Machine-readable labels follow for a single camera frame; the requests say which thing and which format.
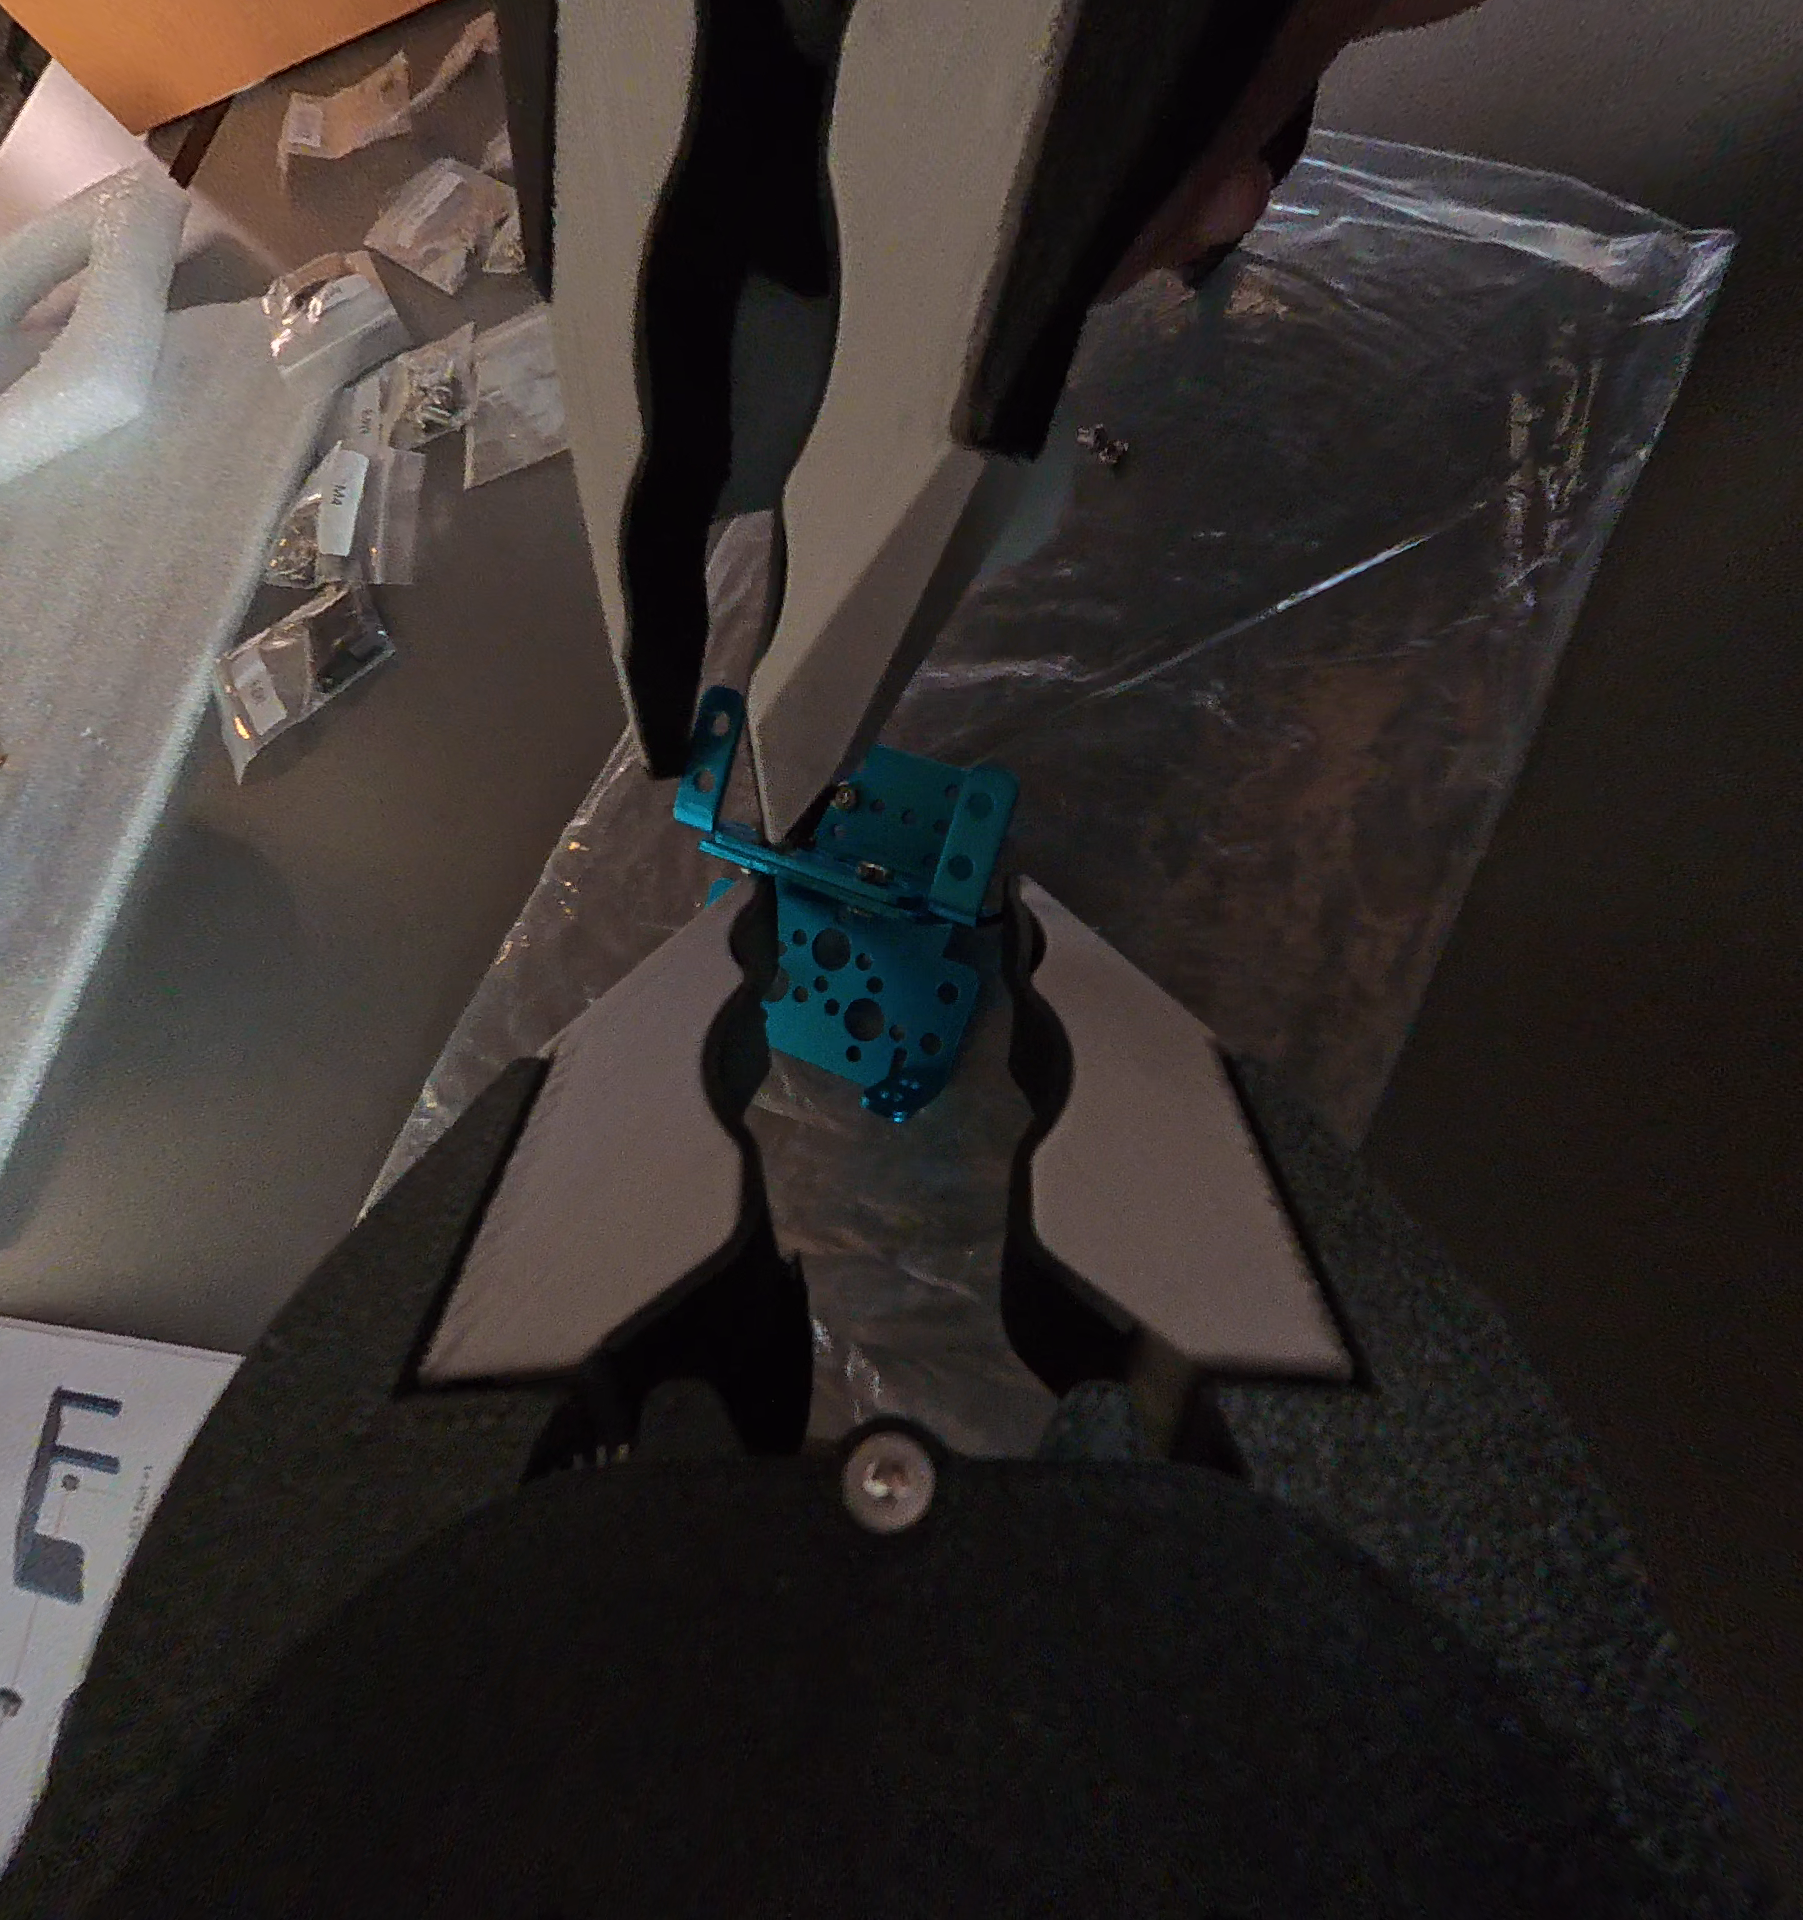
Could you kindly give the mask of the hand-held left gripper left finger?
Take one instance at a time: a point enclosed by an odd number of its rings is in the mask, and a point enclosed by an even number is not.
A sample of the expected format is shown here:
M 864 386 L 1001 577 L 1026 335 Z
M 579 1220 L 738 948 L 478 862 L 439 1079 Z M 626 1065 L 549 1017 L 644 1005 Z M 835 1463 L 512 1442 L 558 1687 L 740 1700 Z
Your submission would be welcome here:
M 773 977 L 774 897 L 744 878 L 558 1031 L 421 1385 L 570 1375 L 740 1254 Z

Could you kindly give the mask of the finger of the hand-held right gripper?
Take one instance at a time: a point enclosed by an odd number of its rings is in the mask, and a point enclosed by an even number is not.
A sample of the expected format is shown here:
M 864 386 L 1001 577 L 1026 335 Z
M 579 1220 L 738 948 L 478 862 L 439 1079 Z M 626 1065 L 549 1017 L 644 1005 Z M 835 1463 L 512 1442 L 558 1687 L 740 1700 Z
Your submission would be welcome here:
M 958 437 L 1077 4 L 855 4 L 826 180 L 835 355 L 781 495 L 783 579 L 747 687 L 763 828 L 783 845 L 859 750 L 985 475 Z
M 763 4 L 554 9 L 554 361 L 611 663 L 657 780 L 685 774 L 696 730 L 763 55 Z

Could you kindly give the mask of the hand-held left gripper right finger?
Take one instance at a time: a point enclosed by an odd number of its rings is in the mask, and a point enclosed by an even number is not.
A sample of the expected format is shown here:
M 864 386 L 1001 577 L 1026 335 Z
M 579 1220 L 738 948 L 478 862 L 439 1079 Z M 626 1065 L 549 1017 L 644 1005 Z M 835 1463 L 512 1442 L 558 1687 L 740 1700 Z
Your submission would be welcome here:
M 1029 1105 L 1001 1264 L 1038 1380 L 1357 1380 L 1359 1361 L 1209 1030 L 1033 879 L 1004 928 Z

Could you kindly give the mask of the blue metal bracket assembly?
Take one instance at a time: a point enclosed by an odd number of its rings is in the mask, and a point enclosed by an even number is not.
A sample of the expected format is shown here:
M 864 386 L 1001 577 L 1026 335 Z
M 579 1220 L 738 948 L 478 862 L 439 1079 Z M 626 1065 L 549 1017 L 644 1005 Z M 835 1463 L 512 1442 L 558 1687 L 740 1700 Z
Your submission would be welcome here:
M 878 1119 L 910 1120 L 945 1090 L 979 1006 L 969 950 L 996 914 L 1018 780 L 872 746 L 810 837 L 774 849 L 725 811 L 742 745 L 742 694 L 707 690 L 673 817 L 703 854 L 773 888 L 769 1046 L 855 1086 Z

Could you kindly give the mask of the person's right hand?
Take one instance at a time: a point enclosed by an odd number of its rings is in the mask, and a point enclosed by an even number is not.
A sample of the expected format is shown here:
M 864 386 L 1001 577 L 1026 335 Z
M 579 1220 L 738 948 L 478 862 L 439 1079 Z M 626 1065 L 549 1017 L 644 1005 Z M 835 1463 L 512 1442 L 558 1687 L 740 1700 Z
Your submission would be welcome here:
M 1104 297 L 1154 273 L 1197 284 L 1258 222 L 1312 127 L 1319 86 L 1346 51 L 1370 38 L 1442 26 L 1477 3 L 1303 3 L 1199 159 L 1136 233 Z

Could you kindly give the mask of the pile of small screw bags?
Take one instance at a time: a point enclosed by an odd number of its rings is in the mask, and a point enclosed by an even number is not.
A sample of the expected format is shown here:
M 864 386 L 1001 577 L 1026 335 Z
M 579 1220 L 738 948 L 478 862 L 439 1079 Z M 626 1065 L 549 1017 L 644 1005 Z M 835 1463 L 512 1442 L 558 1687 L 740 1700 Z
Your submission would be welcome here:
M 507 121 L 478 160 L 427 159 L 385 197 L 363 240 L 278 275 L 261 297 L 281 374 L 320 355 L 343 372 L 311 465 L 270 534 L 269 589 L 303 601 L 214 667 L 233 777 L 392 660 L 377 589 L 418 575 L 431 450 L 462 446 L 475 490 L 567 451 L 540 299 L 496 327 L 469 321 L 411 344 L 385 270 L 456 297 L 475 276 L 528 273 L 528 203 Z

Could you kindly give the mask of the open instruction manual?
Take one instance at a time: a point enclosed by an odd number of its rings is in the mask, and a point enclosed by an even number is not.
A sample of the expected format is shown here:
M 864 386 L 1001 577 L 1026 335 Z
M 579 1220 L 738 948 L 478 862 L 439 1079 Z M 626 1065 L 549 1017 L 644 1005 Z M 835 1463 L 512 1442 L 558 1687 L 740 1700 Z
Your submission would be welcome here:
M 0 1870 L 123 1572 L 238 1366 L 0 1318 Z

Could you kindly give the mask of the clear plastic bag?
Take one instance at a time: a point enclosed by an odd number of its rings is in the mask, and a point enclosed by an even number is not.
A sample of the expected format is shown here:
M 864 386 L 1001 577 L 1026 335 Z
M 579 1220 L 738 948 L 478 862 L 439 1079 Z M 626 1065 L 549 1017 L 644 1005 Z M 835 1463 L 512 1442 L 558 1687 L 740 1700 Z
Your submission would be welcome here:
M 1315 133 L 1200 291 L 1153 276 L 1093 318 L 884 742 L 1016 774 L 1008 873 L 1359 1143 L 1733 249 L 1574 180 Z M 367 1204 L 719 873 L 616 740 Z M 1056 1405 L 999 1318 L 1029 1105 L 988 943 L 918 1119 L 778 1061 L 750 1113 L 809 1281 L 810 1433 L 899 1413 L 1023 1452 Z

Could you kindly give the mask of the cardboard box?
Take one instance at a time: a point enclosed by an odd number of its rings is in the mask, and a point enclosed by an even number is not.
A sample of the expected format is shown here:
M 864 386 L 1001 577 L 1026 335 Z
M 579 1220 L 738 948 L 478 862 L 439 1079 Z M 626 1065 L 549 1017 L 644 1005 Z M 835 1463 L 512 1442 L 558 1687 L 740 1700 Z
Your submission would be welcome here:
M 3 3 L 133 133 L 263 84 L 424 3 Z

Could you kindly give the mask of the white foam strip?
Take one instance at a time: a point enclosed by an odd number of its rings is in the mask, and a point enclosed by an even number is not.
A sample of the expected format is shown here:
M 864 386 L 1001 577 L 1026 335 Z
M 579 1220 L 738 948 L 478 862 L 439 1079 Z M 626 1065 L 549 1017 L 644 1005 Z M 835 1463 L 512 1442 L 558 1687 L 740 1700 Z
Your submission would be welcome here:
M 0 486 L 143 413 L 186 210 L 133 164 L 0 240 Z

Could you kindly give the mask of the white foam sheet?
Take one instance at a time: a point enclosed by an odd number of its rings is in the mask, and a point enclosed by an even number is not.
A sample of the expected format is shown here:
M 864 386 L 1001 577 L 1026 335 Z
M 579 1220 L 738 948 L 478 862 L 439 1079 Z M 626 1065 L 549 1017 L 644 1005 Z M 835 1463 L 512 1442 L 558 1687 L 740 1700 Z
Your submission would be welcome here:
M 170 315 L 140 421 L 0 489 L 0 1181 L 326 416 L 269 339 Z

